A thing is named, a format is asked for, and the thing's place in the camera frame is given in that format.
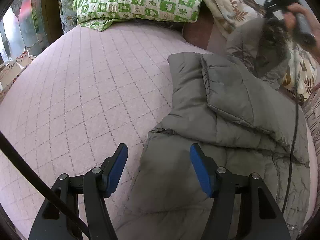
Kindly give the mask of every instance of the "green pillow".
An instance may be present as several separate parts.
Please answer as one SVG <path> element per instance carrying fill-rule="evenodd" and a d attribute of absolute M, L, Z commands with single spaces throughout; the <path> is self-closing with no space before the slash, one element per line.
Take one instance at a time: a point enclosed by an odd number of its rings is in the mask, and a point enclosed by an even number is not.
<path fill-rule="evenodd" d="M 201 0 L 74 0 L 78 24 L 103 31 L 113 21 L 141 18 L 195 22 Z"/>

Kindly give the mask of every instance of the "black cable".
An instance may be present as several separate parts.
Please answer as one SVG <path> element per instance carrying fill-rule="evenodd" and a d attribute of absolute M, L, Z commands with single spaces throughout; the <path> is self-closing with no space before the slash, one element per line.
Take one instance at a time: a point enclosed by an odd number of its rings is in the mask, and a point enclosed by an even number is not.
<path fill-rule="evenodd" d="M 88 226 L 39 178 L 0 131 L 0 150 L 21 174 L 58 210 L 65 214 L 89 238 Z"/>
<path fill-rule="evenodd" d="M 294 54 L 294 66 L 295 66 L 295 71 L 294 71 L 294 89 L 293 89 L 293 94 L 295 95 L 295 103 L 296 103 L 296 122 L 294 124 L 294 132 L 293 132 L 293 139 L 292 139 L 292 145 L 291 145 L 291 151 L 290 151 L 290 161 L 289 161 L 289 175 L 288 175 L 288 184 L 287 184 L 287 190 L 285 192 L 285 197 L 284 197 L 284 203 L 282 206 L 282 214 L 284 213 L 285 206 L 287 205 L 288 201 L 288 195 L 289 195 L 289 189 L 290 189 L 290 184 L 291 184 L 291 177 L 292 177 L 292 162 L 293 162 L 293 151 L 294 151 L 294 145 L 296 143 L 296 138 L 297 138 L 297 131 L 298 131 L 298 117 L 299 117 L 299 101 L 298 101 L 298 87 L 297 87 L 297 60 L 296 60 L 296 49 L 297 49 L 297 44 L 294 44 L 294 49 L 293 49 L 293 54 Z"/>

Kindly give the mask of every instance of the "striped fabric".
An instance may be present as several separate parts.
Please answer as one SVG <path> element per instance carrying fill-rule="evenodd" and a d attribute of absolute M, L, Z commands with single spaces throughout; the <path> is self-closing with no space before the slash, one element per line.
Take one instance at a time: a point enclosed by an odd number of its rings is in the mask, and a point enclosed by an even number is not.
<path fill-rule="evenodd" d="M 320 207 L 320 89 L 313 89 L 310 97 L 302 106 L 307 124 L 311 131 L 312 140 L 316 149 L 316 157 L 318 162 L 318 187 L 316 206 L 312 217 L 316 214 Z"/>

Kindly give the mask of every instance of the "blue gripper pad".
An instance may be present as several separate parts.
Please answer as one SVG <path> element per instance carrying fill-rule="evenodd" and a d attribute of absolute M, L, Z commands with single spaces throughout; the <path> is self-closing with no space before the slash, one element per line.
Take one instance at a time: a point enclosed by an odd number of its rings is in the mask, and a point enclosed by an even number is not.
<path fill-rule="evenodd" d="M 211 186 L 211 177 L 204 165 L 204 160 L 200 155 L 201 153 L 197 151 L 195 145 L 192 145 L 190 147 L 190 160 L 192 162 L 193 168 L 196 171 L 202 191 L 206 193 L 209 198 L 212 198 L 213 188 Z"/>
<path fill-rule="evenodd" d="M 120 149 L 120 153 L 118 156 L 115 156 L 117 151 L 115 152 L 113 158 L 115 157 L 116 160 L 114 161 L 114 164 L 108 174 L 108 186 L 106 190 L 108 197 L 110 197 L 110 195 L 116 191 L 122 171 L 128 159 L 128 147 L 125 144 L 120 144 L 119 147 L 122 147 Z"/>

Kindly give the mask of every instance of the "bed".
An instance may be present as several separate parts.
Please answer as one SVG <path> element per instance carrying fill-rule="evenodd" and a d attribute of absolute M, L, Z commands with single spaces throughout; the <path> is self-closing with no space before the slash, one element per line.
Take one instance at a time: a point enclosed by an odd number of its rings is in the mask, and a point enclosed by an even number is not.
<path fill-rule="evenodd" d="M 125 142 L 126 169 L 112 201 L 106 202 L 117 228 L 118 207 L 127 199 L 147 133 L 171 110 L 167 57 L 188 51 L 207 52 L 179 32 L 155 25 L 119 23 L 103 32 L 78 26 L 41 53 L 15 82 L 0 107 L 0 130 L 49 187 L 61 173 L 75 176 L 99 166 Z M 313 169 L 309 215 L 315 204 Z M 0 170 L 0 203 L 28 237 L 44 198 L 3 154 Z M 85 220 L 83 199 L 79 203 Z"/>

